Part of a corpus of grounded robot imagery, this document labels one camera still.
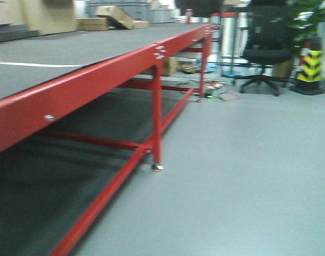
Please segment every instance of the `table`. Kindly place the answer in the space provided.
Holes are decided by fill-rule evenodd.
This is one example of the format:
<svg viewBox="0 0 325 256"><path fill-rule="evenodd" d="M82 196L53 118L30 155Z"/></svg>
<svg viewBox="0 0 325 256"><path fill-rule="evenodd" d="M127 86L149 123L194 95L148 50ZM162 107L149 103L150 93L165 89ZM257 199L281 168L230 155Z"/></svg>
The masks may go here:
<svg viewBox="0 0 325 256"><path fill-rule="evenodd" d="M133 154L51 255L68 255L111 200L140 159L153 154L153 169L161 171L162 132L195 92L203 95L204 67L199 88L161 85L164 59L179 51L202 53L206 63L213 26L165 24L149 29L76 31L0 43L0 153L31 134L132 150ZM202 48L189 48L201 41ZM152 82L132 77L152 67ZM144 143L110 140L43 128L116 87L152 90L153 131ZM162 119L161 91L185 92Z"/></svg>

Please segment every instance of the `green plant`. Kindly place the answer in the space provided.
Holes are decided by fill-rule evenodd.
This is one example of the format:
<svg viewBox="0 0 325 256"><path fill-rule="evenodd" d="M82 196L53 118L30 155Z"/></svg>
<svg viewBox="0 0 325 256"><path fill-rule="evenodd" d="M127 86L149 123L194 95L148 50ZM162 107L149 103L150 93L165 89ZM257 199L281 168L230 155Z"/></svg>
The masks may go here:
<svg viewBox="0 0 325 256"><path fill-rule="evenodd" d="M298 56L304 42L318 34L318 25L325 22L324 0L287 0L288 37L286 47Z"/></svg>

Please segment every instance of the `yellow and black striped post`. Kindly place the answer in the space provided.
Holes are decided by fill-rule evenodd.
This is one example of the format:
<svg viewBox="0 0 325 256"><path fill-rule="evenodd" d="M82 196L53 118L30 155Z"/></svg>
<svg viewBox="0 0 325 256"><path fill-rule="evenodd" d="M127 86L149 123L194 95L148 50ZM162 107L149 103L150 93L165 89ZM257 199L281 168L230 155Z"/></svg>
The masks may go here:
<svg viewBox="0 0 325 256"><path fill-rule="evenodd" d="M324 90L320 88L322 55L321 44L316 41L304 58L302 71L296 76L296 84L290 88L292 91L305 95L324 93Z"/></svg>

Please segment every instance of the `gray floor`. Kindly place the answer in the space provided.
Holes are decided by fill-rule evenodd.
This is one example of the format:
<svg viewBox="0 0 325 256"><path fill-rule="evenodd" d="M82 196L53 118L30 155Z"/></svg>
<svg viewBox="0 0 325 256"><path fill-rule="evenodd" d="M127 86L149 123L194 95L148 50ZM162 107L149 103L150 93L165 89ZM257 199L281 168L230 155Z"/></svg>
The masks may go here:
<svg viewBox="0 0 325 256"><path fill-rule="evenodd" d="M73 256L325 256L325 94L191 101L162 155Z"/></svg>

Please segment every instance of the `red steel leg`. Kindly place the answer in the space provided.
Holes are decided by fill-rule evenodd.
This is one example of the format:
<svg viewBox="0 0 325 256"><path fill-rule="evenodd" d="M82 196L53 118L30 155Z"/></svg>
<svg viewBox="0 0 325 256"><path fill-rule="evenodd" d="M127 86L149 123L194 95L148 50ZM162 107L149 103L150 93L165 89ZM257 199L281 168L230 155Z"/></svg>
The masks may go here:
<svg viewBox="0 0 325 256"><path fill-rule="evenodd" d="M162 62L153 68L153 96L152 96L152 109L153 109L153 166L155 171L162 171L163 168L160 166L161 161L161 70Z"/></svg>
<svg viewBox="0 0 325 256"><path fill-rule="evenodd" d="M210 54L211 48L211 34L208 34L202 41L202 54L201 54L201 69L200 69L200 82L199 82L199 98L204 97L204 71L206 68L207 57Z"/></svg>

